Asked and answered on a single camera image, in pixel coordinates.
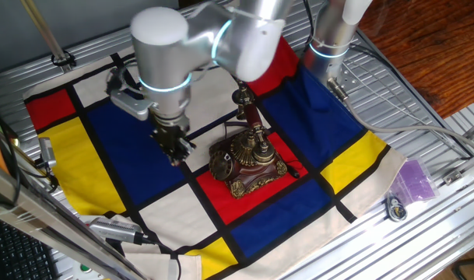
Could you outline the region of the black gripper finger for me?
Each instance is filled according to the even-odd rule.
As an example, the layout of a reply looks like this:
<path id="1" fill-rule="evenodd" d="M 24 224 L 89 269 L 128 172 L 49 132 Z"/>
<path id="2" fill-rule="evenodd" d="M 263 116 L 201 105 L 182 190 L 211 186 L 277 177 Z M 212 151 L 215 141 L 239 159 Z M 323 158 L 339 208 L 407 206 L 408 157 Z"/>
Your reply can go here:
<path id="1" fill-rule="evenodd" d="M 176 138 L 174 148 L 175 156 L 189 156 L 196 149 L 196 144 L 184 137 L 180 137 Z"/>
<path id="2" fill-rule="evenodd" d="M 167 136 L 167 137 L 159 136 L 158 139 L 157 139 L 161 149 L 163 150 L 163 153 L 170 160 L 170 164 L 172 166 L 179 166 L 180 163 L 181 163 L 181 156 L 175 156 L 174 155 L 175 140 L 176 140 L 176 138 L 171 138 L 170 136 Z"/>

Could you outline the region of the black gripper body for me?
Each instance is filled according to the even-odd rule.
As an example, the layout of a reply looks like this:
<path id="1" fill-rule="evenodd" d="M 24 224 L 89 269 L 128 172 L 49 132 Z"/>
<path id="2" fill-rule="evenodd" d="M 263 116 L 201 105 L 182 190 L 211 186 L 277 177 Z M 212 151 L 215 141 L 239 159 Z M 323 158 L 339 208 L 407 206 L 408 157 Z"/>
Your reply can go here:
<path id="1" fill-rule="evenodd" d="M 159 143 L 175 143 L 180 139 L 190 142 L 187 138 L 190 131 L 190 121 L 186 115 L 171 119 L 150 115 L 149 121 L 153 125 L 151 137 Z"/>

